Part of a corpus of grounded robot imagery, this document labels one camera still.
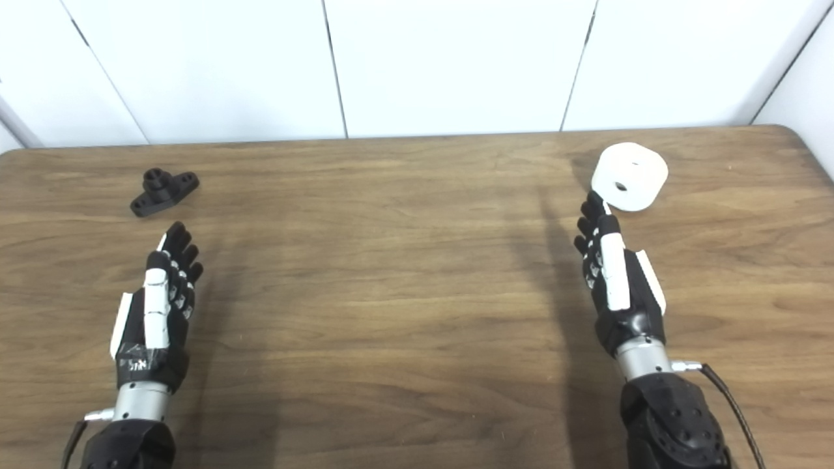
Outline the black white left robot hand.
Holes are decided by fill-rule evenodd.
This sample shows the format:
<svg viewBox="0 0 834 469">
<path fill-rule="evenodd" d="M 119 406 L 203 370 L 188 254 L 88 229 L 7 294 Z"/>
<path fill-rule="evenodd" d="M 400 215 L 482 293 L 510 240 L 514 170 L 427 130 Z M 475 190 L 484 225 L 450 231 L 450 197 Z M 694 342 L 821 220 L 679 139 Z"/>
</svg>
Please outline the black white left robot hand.
<svg viewBox="0 0 834 469">
<path fill-rule="evenodd" d="M 205 270 L 197 256 L 191 232 L 176 221 L 148 254 L 142 286 L 122 295 L 109 347 L 117 387 L 149 381 L 173 393 L 182 385 L 195 288 Z"/>
</svg>

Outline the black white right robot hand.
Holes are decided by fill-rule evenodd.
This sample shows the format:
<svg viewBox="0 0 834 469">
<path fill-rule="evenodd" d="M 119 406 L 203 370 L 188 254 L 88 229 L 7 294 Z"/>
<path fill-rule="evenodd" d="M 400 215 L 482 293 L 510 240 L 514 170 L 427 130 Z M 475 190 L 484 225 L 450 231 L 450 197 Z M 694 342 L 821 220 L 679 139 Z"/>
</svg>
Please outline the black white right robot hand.
<svg viewBox="0 0 834 469">
<path fill-rule="evenodd" d="M 616 356 L 632 339 L 665 343 L 665 296 L 648 255 L 626 247 L 616 214 L 595 190 L 587 193 L 576 227 L 573 244 L 597 312 L 599 344 Z"/>
</svg>

